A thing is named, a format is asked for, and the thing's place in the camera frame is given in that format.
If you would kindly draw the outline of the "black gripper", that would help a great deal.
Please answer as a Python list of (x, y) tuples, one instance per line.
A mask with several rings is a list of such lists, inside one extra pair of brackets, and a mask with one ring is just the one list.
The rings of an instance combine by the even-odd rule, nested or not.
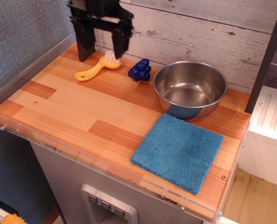
[(67, 6), (81, 52), (95, 51), (94, 28), (112, 32), (115, 58), (121, 58), (128, 50), (134, 15), (118, 0), (70, 0)]

